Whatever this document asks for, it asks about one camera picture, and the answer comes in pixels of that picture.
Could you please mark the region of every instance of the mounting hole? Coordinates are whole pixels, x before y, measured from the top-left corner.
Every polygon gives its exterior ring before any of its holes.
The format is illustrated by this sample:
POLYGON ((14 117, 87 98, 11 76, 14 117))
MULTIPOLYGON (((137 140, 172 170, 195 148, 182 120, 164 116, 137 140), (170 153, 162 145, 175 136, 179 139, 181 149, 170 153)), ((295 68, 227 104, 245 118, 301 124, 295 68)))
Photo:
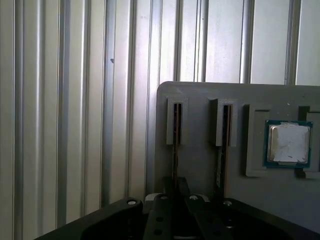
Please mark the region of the mounting hole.
POLYGON ((215 230, 215 231, 213 231, 213 235, 219 237, 219 236, 221 236, 221 231, 215 230))
POLYGON ((160 229, 154 230, 154 235, 159 236, 159 235, 161 235, 161 234, 162 234, 162 230, 160 230, 160 229))
POLYGON ((126 203, 129 204, 129 205, 135 205, 135 204, 137 203, 137 201, 135 201, 135 200, 129 200, 129 201, 127 201, 126 203))

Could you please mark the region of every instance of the metal panel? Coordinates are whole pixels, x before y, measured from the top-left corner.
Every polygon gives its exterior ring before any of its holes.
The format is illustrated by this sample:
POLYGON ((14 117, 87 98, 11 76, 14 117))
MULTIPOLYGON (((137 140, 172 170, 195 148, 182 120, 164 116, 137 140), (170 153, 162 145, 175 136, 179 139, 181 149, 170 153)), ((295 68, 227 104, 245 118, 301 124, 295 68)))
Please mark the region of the metal panel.
POLYGON ((43 223, 43 1, 24 4, 23 237, 42 234, 43 223))
POLYGON ((243 4, 239 0, 209 0, 206 82, 240 81, 243 4))
POLYGON ((60 2, 45 1, 43 103, 43 233, 57 226, 60 2))
POLYGON ((196 33, 198 2, 181 1, 180 3, 180 23, 179 23, 179 65, 178 79, 180 82, 193 82, 195 78, 195 53, 196 53, 196 33))
POLYGON ((176 81, 179 3, 180 1, 177 0, 162 0, 160 84, 166 81, 176 81))
POLYGON ((14 235, 15 4, 0 1, 0 233, 14 235))
POLYGON ((134 198, 144 199, 151 0, 147 2, 138 0, 135 8, 128 194, 134 198))
POLYGON ((110 203, 128 195, 132 13, 131 0, 116 1, 110 203))
POLYGON ((284 84, 290 0, 255 0, 251 83, 284 84))
POLYGON ((101 163, 101 205, 109 203, 110 168, 112 157, 113 106, 114 106, 114 59, 115 59, 115 27, 116 0, 107 2, 106 20, 106 74, 104 85, 104 119, 103 119, 103 151, 101 163))
POLYGON ((156 101, 157 88, 160 82, 160 50, 161 50, 161 19, 162 1, 151 1, 150 42, 149 42, 149 73, 148 73, 148 104, 147 104, 147 138, 146 138, 146 171, 145 193, 150 194, 154 187, 153 174, 155 162, 156 137, 156 101))
POLYGON ((66 222, 85 214, 88 1, 70 1, 66 222))
POLYGON ((302 0, 296 84, 320 86, 320 1, 302 0))
POLYGON ((100 208, 101 163, 103 139, 103 102, 105 79, 105 31, 107 3, 91 1, 89 35, 89 67, 87 96, 87 129, 85 156, 85 214, 100 208))

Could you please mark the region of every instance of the silver metal surface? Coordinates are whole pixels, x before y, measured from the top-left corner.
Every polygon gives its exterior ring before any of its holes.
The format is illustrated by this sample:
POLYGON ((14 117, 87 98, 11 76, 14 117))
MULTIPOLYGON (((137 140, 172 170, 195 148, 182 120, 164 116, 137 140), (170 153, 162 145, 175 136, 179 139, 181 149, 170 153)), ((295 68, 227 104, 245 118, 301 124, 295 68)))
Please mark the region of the silver metal surface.
POLYGON ((43 234, 57 227, 57 169, 60 87, 62 76, 59 61, 62 57, 59 1, 47 1, 44 9, 44 78, 43 106, 43 234))
POLYGON ((134 60, 132 73, 132 108, 128 195, 145 198, 147 116, 149 86, 149 36, 151 1, 137 1, 135 13, 134 60))
POLYGON ((178 79, 180 82, 194 82, 196 70, 196 42, 198 40, 197 21, 201 0, 181 1, 179 10, 179 61, 178 79))
POLYGON ((157 88, 160 84, 160 49, 161 49, 161 19, 162 1, 151 1, 151 29, 149 43, 149 81, 147 104, 147 138, 146 138, 146 171, 145 193, 151 194, 154 189, 153 169, 155 162, 156 137, 156 102, 157 88))
POLYGON ((277 163, 308 162, 310 127, 294 123, 270 125, 267 161, 277 163))
POLYGON ((178 44, 178 0, 162 0, 159 83, 176 81, 178 44))
POLYGON ((23 5, 23 213, 22 234, 43 233, 44 19, 43 1, 23 5))
POLYGON ((91 1, 89 9, 84 214, 101 206, 107 3, 104 0, 91 1))
POLYGON ((116 1, 109 201, 128 195, 133 2, 116 1))
POLYGON ((255 15, 255 0, 243 1, 242 37, 240 59, 240 83, 249 84, 251 80, 252 41, 255 15))
POLYGON ((301 0, 290 0, 284 84, 296 84, 301 0))
POLYGON ((0 0, 2 238, 152 193, 165 81, 320 85, 320 4, 297 3, 0 0))
POLYGON ((289 5, 289 0, 255 0, 252 84, 285 83, 289 5))
POLYGON ((243 1, 208 4, 205 81, 239 83, 243 1))
POLYGON ((85 214, 88 1, 70 1, 66 223, 85 214))
POLYGON ((112 157, 113 105, 114 105, 114 58, 116 0, 107 2, 106 14, 106 75, 104 84, 103 151, 101 163, 101 205, 109 203, 110 159, 112 157))
POLYGON ((14 236, 15 4, 0 1, 0 233, 14 236))
POLYGON ((320 2, 302 0, 296 66, 296 85, 320 86, 320 2))

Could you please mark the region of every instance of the bolt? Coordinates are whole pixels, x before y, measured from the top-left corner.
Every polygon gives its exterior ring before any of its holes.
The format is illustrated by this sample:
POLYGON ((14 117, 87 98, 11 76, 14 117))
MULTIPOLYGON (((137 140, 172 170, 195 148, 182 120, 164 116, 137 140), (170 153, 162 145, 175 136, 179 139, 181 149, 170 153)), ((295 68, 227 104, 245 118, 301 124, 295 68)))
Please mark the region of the bolt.
POLYGON ((227 205, 228 207, 232 205, 232 202, 228 201, 228 200, 225 200, 223 202, 223 205, 227 205))
POLYGON ((134 200, 130 200, 130 201, 127 202, 127 204, 129 204, 129 205, 135 205, 136 203, 137 203, 137 202, 134 201, 134 200))
POLYGON ((191 199, 191 200, 197 200, 198 197, 197 197, 196 195, 191 195, 191 196, 189 197, 189 199, 191 199))

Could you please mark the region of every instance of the gray plastic clip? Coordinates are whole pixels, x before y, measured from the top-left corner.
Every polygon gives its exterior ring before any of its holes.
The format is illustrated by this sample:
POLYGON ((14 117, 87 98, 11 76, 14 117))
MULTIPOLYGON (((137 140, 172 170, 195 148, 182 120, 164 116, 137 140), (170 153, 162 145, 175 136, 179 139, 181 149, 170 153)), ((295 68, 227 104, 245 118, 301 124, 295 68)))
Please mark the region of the gray plastic clip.
POLYGON ((231 147, 237 145, 237 131, 238 131, 238 102, 234 99, 218 98, 210 99, 210 114, 212 115, 211 121, 213 126, 211 128, 210 137, 211 141, 217 147, 222 146, 223 137, 223 122, 224 122, 224 106, 231 106, 231 129, 230 141, 231 147))
POLYGON ((187 142, 187 123, 188 123, 188 98, 187 97, 168 97, 167 122, 166 122, 166 144, 174 144, 174 105, 181 104, 181 137, 180 144, 187 142))

